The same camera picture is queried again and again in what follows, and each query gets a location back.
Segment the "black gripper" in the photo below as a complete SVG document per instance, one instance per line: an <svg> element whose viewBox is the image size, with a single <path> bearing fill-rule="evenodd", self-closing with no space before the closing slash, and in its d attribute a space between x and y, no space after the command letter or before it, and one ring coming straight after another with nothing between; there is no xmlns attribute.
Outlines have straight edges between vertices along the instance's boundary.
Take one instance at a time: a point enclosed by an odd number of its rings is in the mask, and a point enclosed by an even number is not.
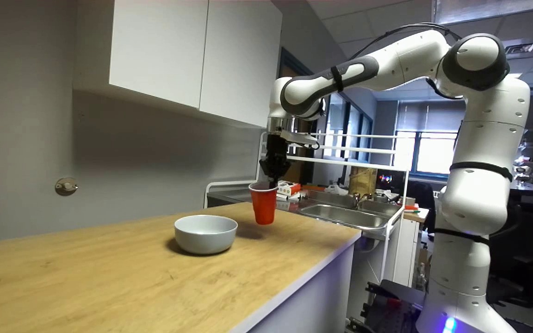
<svg viewBox="0 0 533 333"><path fill-rule="evenodd" d="M259 160L261 169L269 175L269 186L278 186L280 177L289 169L287 140L280 134L267 134L267 153Z"/></svg>

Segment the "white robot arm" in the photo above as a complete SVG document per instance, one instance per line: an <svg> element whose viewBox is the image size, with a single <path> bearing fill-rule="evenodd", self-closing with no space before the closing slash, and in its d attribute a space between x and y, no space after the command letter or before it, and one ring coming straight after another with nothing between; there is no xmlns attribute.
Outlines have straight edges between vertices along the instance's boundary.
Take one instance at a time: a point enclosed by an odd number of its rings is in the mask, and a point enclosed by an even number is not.
<svg viewBox="0 0 533 333"><path fill-rule="evenodd" d="M487 301L489 236L507 219L531 92L509 71L498 36L474 32L450 42L441 31L426 29L324 71L276 79L263 173L278 180L289 167L287 145L315 140L285 129L285 117L315 116L324 95L346 86L387 90L415 79L467 105L448 180L435 201L435 245L417 330L517 333Z"/></svg>

